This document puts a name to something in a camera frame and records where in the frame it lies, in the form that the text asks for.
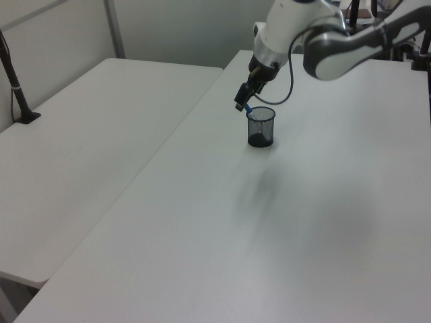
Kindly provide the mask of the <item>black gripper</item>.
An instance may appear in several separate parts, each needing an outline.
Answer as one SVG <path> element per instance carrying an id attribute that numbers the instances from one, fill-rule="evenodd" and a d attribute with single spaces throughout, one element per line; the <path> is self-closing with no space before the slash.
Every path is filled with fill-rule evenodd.
<path id="1" fill-rule="evenodd" d="M 271 63 L 270 66 L 264 65 L 253 55 L 248 64 L 248 69 L 249 75 L 247 82 L 240 86 L 234 98 L 235 109 L 239 112 L 244 110 L 251 94 L 252 96 L 258 96 L 265 85 L 276 78 L 280 70 L 280 65 L 277 62 Z"/>

